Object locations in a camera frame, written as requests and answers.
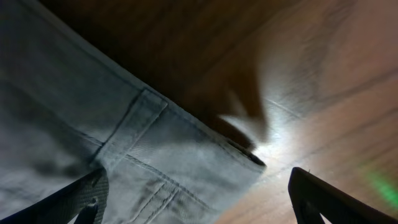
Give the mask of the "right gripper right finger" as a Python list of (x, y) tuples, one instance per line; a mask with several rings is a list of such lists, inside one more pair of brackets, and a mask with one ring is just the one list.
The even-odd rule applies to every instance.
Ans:
[(291, 171), (289, 196), (298, 224), (397, 224), (376, 210), (302, 168)]

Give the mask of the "grey shorts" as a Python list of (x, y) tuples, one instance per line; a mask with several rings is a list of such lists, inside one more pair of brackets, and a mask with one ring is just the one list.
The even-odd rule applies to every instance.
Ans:
[(213, 223), (266, 169), (38, 1), (1, 2), (1, 217), (85, 183), (98, 223)]

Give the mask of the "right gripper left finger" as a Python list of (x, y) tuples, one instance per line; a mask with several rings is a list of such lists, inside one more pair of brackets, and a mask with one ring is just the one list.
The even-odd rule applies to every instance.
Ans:
[(43, 200), (1, 220), (1, 223), (101, 224), (109, 182), (105, 169), (97, 169)]

